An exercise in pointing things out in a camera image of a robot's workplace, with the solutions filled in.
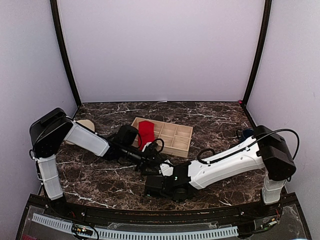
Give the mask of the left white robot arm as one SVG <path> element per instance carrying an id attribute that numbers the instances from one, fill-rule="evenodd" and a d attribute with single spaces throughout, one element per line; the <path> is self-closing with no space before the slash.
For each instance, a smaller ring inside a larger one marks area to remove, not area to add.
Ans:
<path id="1" fill-rule="evenodd" d="M 53 201 L 51 210 L 60 218 L 67 218 L 70 206 L 61 198 L 64 190 L 58 170 L 58 157 L 68 147 L 82 150 L 105 161 L 124 159 L 135 166 L 136 171 L 155 173 L 162 162 L 160 139 L 146 146 L 134 146 L 142 135 L 130 124 L 122 125 L 109 136 L 103 136 L 69 117 L 61 108 L 55 108 L 33 122 L 29 127 L 30 156 L 35 161 L 37 175 L 46 197 Z"/>

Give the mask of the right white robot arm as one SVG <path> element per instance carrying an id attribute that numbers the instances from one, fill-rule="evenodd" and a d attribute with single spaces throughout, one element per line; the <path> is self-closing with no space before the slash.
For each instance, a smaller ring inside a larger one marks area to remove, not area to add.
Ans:
<path id="1" fill-rule="evenodd" d="M 296 154 L 291 154 L 281 132 L 295 133 L 283 128 L 270 130 L 264 125 L 254 128 L 253 135 L 238 145 L 207 158 L 199 155 L 196 160 L 170 166 L 166 160 L 160 165 L 162 175 L 160 193 L 175 202 L 184 201 L 193 190 L 232 176 L 266 169 L 261 190 L 262 201 L 255 205 L 255 213 L 266 217 L 281 198 L 281 191 L 287 180 L 296 172 Z"/>

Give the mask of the red sock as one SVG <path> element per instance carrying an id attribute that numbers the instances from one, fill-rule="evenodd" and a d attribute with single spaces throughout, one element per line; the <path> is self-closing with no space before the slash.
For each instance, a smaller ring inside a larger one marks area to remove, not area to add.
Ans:
<path id="1" fill-rule="evenodd" d="M 138 145 L 141 151 L 147 143 L 155 140 L 154 128 L 155 124 L 147 120 L 138 123 L 138 133 L 140 136 Z"/>

